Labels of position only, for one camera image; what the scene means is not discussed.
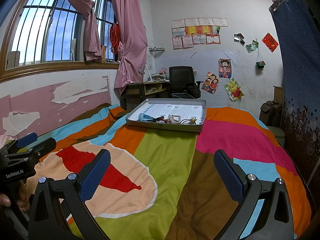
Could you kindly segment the person's left hand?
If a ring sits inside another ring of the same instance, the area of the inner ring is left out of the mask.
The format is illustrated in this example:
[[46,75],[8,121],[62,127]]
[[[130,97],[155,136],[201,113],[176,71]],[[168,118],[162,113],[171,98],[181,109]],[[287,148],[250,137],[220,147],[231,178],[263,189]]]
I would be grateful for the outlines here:
[[1,189],[1,206],[11,207],[11,201],[14,201],[21,211],[28,211],[30,208],[27,189],[23,181],[13,185],[13,193],[10,196],[5,194],[5,190]]

